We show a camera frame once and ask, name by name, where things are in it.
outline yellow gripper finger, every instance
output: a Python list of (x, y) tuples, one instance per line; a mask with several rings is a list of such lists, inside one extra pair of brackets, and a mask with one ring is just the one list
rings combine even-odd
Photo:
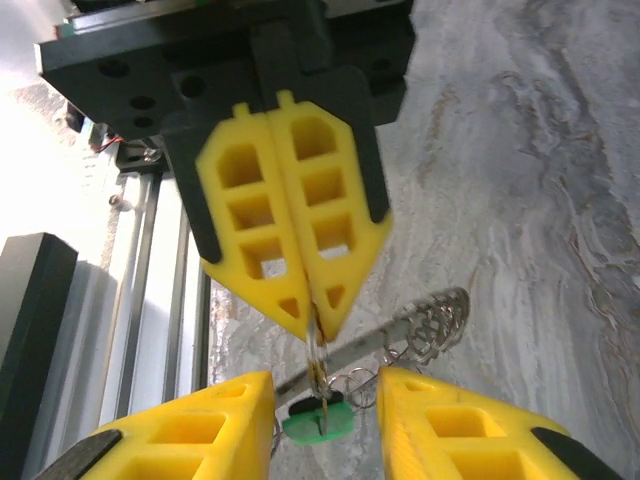
[(377, 406), (388, 480), (578, 478), (534, 435), (567, 434), (543, 416), (394, 367), (380, 369)]
[(279, 93), (218, 124), (196, 169), (222, 260), (205, 271), (304, 340), (311, 302), (324, 339), (338, 335), (391, 229), (374, 223), (348, 124)]
[(275, 400), (269, 372), (225, 383), (104, 425), (122, 439), (82, 480), (266, 479)]

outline metal bar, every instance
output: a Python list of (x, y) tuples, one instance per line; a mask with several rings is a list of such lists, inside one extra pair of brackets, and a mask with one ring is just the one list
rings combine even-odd
[[(122, 235), (121, 230), (124, 228), (126, 232), (127, 222), (122, 225), (119, 222), (116, 244), (111, 251), (105, 252), (105, 256), (109, 258), (110, 262), (109, 275), (113, 275), (114, 278), (121, 278), (122, 281), (118, 284), (113, 303), (109, 303), (105, 307), (105, 315), (111, 316), (109, 343), (106, 349), (107, 361), (101, 366), (103, 369), (101, 375), (104, 375), (106, 380), (102, 384), (102, 396), (99, 399), (101, 402), (100, 418), (97, 423), (91, 424), (91, 429), (98, 424), (102, 425), (116, 418), (120, 372), (124, 363), (128, 325), (133, 306), (135, 277), (138, 262), (140, 261), (140, 235), (146, 215), (146, 205), (151, 195), (152, 177), (150, 175), (134, 176), (127, 180), (127, 185), (129, 186), (136, 180), (139, 187), (139, 199), (135, 207), (133, 207), (135, 211), (134, 227), (129, 235)], [(123, 198), (122, 208), (129, 208), (127, 197)], [(102, 293), (100, 288), (97, 289), (97, 293)]]
[[(109, 391), (105, 385), (117, 320), (114, 309), (127, 298), (129, 266), (135, 265), (137, 257), (132, 240), (138, 238), (140, 206), (146, 201), (147, 192), (143, 179), (118, 177), (113, 153), (112, 149), (99, 158), (105, 165), (103, 188), (96, 197), (101, 201), (84, 219), (86, 230), (94, 235), (87, 236), (80, 249), (31, 438), (25, 479), (32, 478), (98, 426), (105, 390)], [(116, 192), (121, 198), (119, 207), (107, 202)]]
[(209, 331), (211, 316), (211, 279), (200, 270), (200, 301), (196, 324), (196, 342), (193, 349), (192, 391), (201, 390), (209, 384)]
[(153, 176), (149, 201), (145, 210), (142, 238), (140, 239), (140, 256), (134, 280), (133, 304), (126, 340), (124, 363), (122, 365), (120, 377), (120, 388), (118, 389), (116, 418), (124, 417), (129, 413), (132, 380), (135, 368), (136, 352), (138, 349), (138, 338), (140, 336), (140, 319), (142, 317), (142, 308), (144, 306), (144, 293), (147, 283), (147, 273), (149, 271), (149, 257), (151, 253), (153, 228), (158, 207), (158, 194), (160, 191), (161, 180), (162, 175)]
[(162, 180), (157, 203), (131, 380), (129, 414), (162, 403), (167, 388), (166, 366), (168, 363), (177, 363), (175, 353), (172, 357), (168, 347), (171, 341), (171, 311), (182, 302), (182, 299), (174, 297), (174, 293), (176, 282), (181, 283), (184, 277), (184, 272), (178, 271), (182, 269), (177, 268), (179, 266), (176, 263), (180, 250), (179, 225), (183, 208), (173, 178), (166, 176)]
[[(390, 344), (403, 340), (408, 332), (404, 322), (389, 320), (365, 336), (331, 352), (327, 362), (328, 372), (338, 372), (367, 355), (381, 351), (384, 348), (385, 331)], [(308, 375), (307, 369), (301, 370), (276, 388), (276, 409), (310, 388)]]
[(402, 3), (404, 0), (325, 0), (327, 18), (344, 17), (354, 13), (373, 10), (375, 8), (388, 7), (395, 3)]
[(173, 294), (169, 316), (169, 338), (165, 364), (165, 383), (162, 401), (168, 402), (178, 395), (178, 361), (180, 356), (180, 336), (182, 333), (182, 314), (184, 309), (185, 281), (187, 274), (187, 253), (189, 244), (189, 220), (182, 209), (180, 214), (180, 233), (176, 254)]
[(200, 338), (202, 322), (209, 324), (208, 308), (202, 307), (203, 299), (208, 298), (204, 292), (207, 282), (203, 282), (200, 254), (195, 238), (189, 233), (187, 247), (186, 279), (182, 302), (182, 324), (180, 332), (180, 351), (178, 362), (177, 396), (188, 395), (201, 386), (198, 376), (201, 366), (203, 342)]
[(73, 27), (73, 31), (77, 35), (194, 7), (196, 7), (195, 0), (156, 0), (155, 2), (134, 3), (123, 5), (119, 8), (80, 15), (69, 19), (68, 23)]

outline wire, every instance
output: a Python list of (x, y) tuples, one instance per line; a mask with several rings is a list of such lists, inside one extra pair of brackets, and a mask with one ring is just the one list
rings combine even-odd
[(282, 427), (280, 426), (280, 422), (278, 421), (278, 417), (276, 417), (274, 415), (274, 427), (276, 429), (276, 433), (273, 434), (273, 437), (271, 438), (271, 458), (273, 458), (273, 456), (276, 454), (276, 452), (278, 451), (278, 447), (280, 446), (280, 440), (282, 438)]
[(116, 135), (115, 137), (113, 137), (111, 140), (109, 140), (107, 143), (105, 143), (104, 145), (102, 145), (101, 147), (98, 148), (93, 148), (92, 150), (95, 153), (102, 153), (104, 152), (107, 148), (109, 148), (111, 145), (113, 145), (114, 143), (120, 143), (122, 142), (124, 139), (120, 136), (120, 135)]

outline green plastic tag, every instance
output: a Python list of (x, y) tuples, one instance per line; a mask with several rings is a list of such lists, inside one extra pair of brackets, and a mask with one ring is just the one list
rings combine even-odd
[(327, 409), (327, 434), (321, 435), (324, 421), (322, 408), (299, 413), (282, 422), (282, 430), (296, 445), (313, 445), (335, 440), (353, 431), (354, 413), (346, 402), (334, 403)]

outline marble surface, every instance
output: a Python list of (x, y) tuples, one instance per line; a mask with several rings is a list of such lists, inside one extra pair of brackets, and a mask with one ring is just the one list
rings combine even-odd
[[(466, 287), (466, 335), (427, 373), (547, 415), (640, 479), (640, 3), (416, 1), (413, 21), (405, 105), (379, 130), (394, 233), (340, 342)], [(300, 342), (214, 298), (212, 382), (300, 368)], [(342, 441), (285, 440), (271, 473), (383, 478), (375, 412)]]

